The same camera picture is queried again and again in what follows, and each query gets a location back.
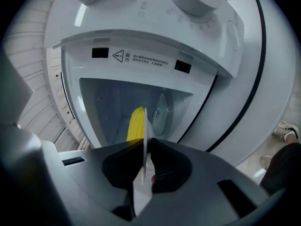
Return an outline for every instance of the black pants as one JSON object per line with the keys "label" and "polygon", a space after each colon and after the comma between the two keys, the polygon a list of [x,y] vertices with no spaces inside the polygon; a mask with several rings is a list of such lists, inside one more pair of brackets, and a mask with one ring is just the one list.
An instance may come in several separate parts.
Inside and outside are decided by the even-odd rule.
{"label": "black pants", "polygon": [[296,187],[300,181],[301,145],[292,143],[283,147],[272,158],[260,186],[272,195],[281,188]]}

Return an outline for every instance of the white washing machine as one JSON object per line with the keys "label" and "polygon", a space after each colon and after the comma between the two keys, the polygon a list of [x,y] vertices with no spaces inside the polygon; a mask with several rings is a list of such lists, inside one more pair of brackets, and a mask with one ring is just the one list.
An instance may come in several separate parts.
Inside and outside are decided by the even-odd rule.
{"label": "white washing machine", "polygon": [[237,165],[293,88],[294,34],[273,0],[55,0],[44,43],[62,50],[67,97],[94,148],[125,141],[142,106],[154,137]]}

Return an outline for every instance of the floor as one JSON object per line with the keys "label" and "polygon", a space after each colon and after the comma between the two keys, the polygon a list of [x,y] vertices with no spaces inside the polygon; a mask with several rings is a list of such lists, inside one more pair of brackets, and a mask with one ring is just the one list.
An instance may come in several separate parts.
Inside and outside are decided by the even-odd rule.
{"label": "floor", "polygon": [[[292,123],[298,126],[301,130],[301,56],[297,55],[297,69],[295,76],[295,83],[293,93],[289,105],[282,117],[282,119],[288,123]],[[260,158],[263,155],[274,156],[285,143],[282,139],[271,135],[262,144],[262,146],[248,159],[238,165],[236,168],[242,173],[253,179],[259,184],[265,174],[265,170],[260,166]]]}

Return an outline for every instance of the black rectangular label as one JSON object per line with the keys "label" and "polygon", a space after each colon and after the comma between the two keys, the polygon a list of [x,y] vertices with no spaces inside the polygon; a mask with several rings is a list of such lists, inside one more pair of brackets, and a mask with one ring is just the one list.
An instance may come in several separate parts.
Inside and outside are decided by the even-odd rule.
{"label": "black rectangular label", "polygon": [[92,58],[107,58],[109,56],[109,48],[93,48]]}
{"label": "black rectangular label", "polygon": [[191,68],[190,64],[185,63],[185,62],[180,61],[180,60],[177,60],[177,62],[175,63],[175,67],[174,67],[175,70],[182,71],[184,73],[189,73],[190,68]]}

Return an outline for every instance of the warning triangle symbol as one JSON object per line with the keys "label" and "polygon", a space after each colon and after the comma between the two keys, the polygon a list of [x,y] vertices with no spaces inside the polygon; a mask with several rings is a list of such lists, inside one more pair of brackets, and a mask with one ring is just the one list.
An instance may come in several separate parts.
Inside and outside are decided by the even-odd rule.
{"label": "warning triangle symbol", "polygon": [[117,52],[116,54],[113,54],[113,57],[117,59],[119,62],[123,62],[123,53],[124,50]]}

